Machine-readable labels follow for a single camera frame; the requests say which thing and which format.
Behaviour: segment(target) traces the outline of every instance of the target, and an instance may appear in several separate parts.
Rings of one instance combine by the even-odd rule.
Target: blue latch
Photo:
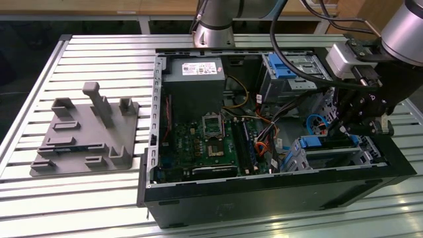
[[[317,136],[304,136],[300,138],[298,143],[301,145],[301,148],[321,146],[321,142]]]
[[[288,69],[276,54],[269,54],[269,63],[274,70],[276,78],[296,78],[296,74]]]

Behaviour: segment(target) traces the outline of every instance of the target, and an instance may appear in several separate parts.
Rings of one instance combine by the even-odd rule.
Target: orange wire
[[[256,115],[257,115],[257,117],[261,118],[261,120],[265,121],[268,124],[272,123],[269,120],[266,120],[264,117],[261,117],[261,115],[258,114],[257,111],[256,111]],[[274,131],[276,131],[273,138],[276,139],[276,138],[277,138],[277,134],[278,134],[278,128],[277,128],[277,126],[276,126],[274,124],[273,124],[273,127],[274,127]]]
[[[266,144],[264,144],[261,141],[258,141],[258,142],[256,143],[254,148],[256,148],[256,151],[257,151],[257,153],[258,153],[258,156],[262,156],[264,153],[269,150],[268,147],[266,147]]]

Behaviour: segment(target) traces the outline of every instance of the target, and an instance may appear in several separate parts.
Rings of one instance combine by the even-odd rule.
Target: metal rail
[[[340,35],[277,36],[281,47],[330,47]],[[240,48],[269,48],[264,35],[236,35]],[[136,208],[140,154],[149,132],[154,50],[192,48],[186,35],[73,36],[58,42],[13,128],[0,146],[0,238],[122,238],[172,236],[236,237],[385,237],[423,230],[423,117],[409,101],[389,120],[393,141],[418,175],[388,186],[345,208],[285,214],[258,219],[161,230],[145,208]],[[130,96],[138,102],[134,163],[126,171],[68,176],[30,177],[53,113],[56,97],[88,103],[80,89],[97,81],[109,102]]]

